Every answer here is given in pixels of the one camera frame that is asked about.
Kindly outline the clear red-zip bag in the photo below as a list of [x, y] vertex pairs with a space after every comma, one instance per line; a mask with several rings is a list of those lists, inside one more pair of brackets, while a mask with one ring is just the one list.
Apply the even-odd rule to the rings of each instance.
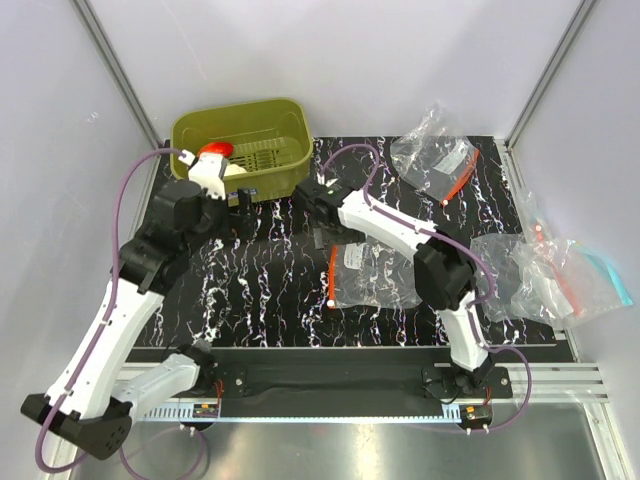
[[375, 240], [334, 245], [328, 271], [328, 306], [370, 306], [386, 309], [417, 307], [413, 264]]

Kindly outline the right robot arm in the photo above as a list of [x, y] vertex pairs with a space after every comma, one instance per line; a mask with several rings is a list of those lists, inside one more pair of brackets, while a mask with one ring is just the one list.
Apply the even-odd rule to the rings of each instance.
[[476, 306], [477, 261], [470, 249], [427, 221], [404, 214], [365, 195], [362, 189], [334, 182], [322, 185], [312, 178], [300, 182], [292, 194], [320, 226], [339, 233], [358, 232], [394, 249], [413, 266], [419, 298], [436, 311], [450, 346], [451, 366], [425, 382], [439, 385], [448, 399], [476, 396], [490, 383], [494, 361]]

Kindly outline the olive green plastic basket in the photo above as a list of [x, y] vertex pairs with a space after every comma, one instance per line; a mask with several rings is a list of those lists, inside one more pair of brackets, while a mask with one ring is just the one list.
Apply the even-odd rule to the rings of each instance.
[[192, 111], [172, 127], [170, 144], [198, 153], [213, 142], [233, 146], [231, 165], [243, 173], [226, 175], [229, 204], [247, 189], [254, 203], [288, 197], [310, 171], [314, 142], [303, 108], [288, 98], [274, 98]]

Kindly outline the white toy cauliflower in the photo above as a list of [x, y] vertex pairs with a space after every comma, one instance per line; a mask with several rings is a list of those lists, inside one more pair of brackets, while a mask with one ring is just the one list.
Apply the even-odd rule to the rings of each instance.
[[247, 173], [247, 170], [245, 168], [243, 168], [242, 166], [239, 166], [239, 165], [236, 165], [236, 164], [228, 164], [226, 166], [224, 176], [225, 177], [230, 177], [230, 176], [242, 175], [242, 174], [246, 174], [246, 173]]

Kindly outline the clear bag under arm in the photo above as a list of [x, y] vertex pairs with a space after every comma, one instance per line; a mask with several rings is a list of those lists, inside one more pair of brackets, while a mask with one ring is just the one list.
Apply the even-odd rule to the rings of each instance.
[[471, 251], [487, 266], [495, 282], [495, 294], [482, 304], [487, 320], [499, 323], [515, 319], [512, 297], [522, 280], [513, 258], [515, 249], [525, 242], [522, 234], [490, 233], [471, 240]]

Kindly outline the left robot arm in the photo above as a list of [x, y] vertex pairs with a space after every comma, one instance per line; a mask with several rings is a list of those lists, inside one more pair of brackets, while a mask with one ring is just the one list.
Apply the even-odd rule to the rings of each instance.
[[212, 239], [247, 236], [255, 218], [251, 191], [238, 205], [189, 180], [168, 182], [149, 202], [134, 237], [120, 247], [103, 303], [56, 382], [30, 394], [24, 416], [85, 454], [105, 460], [122, 447], [134, 422], [177, 394], [208, 394], [217, 363], [209, 346], [180, 345], [158, 366], [123, 386], [116, 378], [142, 327]]

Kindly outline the red orange toy mango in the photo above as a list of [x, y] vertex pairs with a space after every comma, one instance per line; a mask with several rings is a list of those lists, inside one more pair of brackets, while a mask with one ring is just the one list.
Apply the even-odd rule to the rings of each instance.
[[229, 142], [211, 142], [204, 145], [198, 152], [199, 156], [208, 154], [219, 154], [229, 158], [234, 151], [234, 146]]

